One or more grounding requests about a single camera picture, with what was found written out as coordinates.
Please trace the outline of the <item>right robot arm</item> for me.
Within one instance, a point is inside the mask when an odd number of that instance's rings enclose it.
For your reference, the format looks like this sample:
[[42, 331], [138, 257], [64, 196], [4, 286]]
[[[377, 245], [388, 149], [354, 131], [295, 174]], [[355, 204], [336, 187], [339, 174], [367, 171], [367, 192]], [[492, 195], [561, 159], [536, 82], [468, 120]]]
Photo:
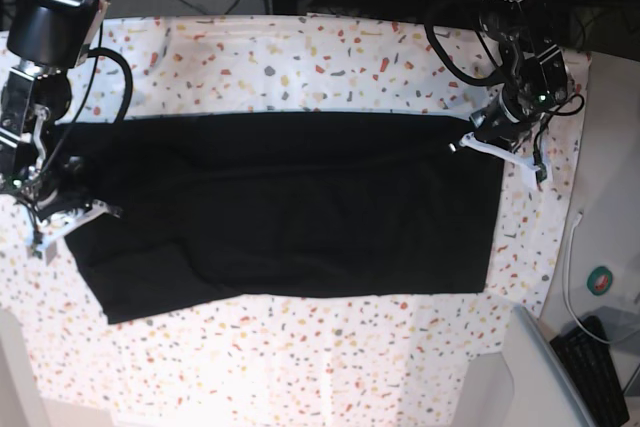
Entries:
[[102, 47], [103, 20], [111, 0], [17, 0], [7, 48], [19, 62], [1, 92], [1, 192], [25, 207], [32, 226], [28, 253], [44, 258], [55, 243], [115, 207], [80, 186], [78, 158], [62, 147], [76, 123], [56, 123], [68, 112], [69, 70], [106, 57], [118, 64], [125, 88], [117, 121], [131, 102], [133, 78], [124, 57]]

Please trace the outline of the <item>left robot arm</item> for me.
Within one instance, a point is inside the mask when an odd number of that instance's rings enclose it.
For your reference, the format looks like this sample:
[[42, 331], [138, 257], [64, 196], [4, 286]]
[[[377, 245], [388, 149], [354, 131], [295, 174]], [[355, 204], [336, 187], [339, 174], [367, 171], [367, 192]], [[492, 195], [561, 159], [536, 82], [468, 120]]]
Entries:
[[[435, 33], [438, 14], [460, 4], [477, 15], [473, 28], [480, 42], [492, 40], [499, 53], [489, 57], [493, 71], [474, 77], [458, 68]], [[427, 11], [424, 29], [441, 63], [469, 86], [498, 88], [491, 102], [473, 112], [473, 126], [450, 148], [469, 148], [510, 162], [525, 183], [537, 187], [550, 177], [542, 137], [550, 121], [566, 116], [578, 98], [575, 83], [556, 42], [545, 0], [441, 0]]]

